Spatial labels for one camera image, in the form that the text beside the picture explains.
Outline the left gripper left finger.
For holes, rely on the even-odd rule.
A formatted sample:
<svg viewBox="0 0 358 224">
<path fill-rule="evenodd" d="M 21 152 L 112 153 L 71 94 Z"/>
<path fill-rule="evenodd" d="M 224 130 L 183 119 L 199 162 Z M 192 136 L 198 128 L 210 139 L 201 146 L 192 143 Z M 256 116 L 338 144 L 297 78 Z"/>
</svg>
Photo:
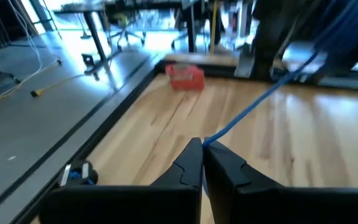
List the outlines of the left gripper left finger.
<svg viewBox="0 0 358 224">
<path fill-rule="evenodd" d="M 203 147 L 192 138 L 150 185 L 77 185 L 42 200 L 40 223 L 199 223 Z"/>
</svg>

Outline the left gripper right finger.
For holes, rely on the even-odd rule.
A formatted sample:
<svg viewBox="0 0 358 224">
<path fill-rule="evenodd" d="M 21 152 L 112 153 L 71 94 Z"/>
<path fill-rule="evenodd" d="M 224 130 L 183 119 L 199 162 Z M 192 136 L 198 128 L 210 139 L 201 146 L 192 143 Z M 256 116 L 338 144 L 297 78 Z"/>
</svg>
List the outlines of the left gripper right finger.
<svg viewBox="0 0 358 224">
<path fill-rule="evenodd" d="M 215 223 L 358 224 L 358 188 L 287 187 L 217 141 L 204 169 Z"/>
</svg>

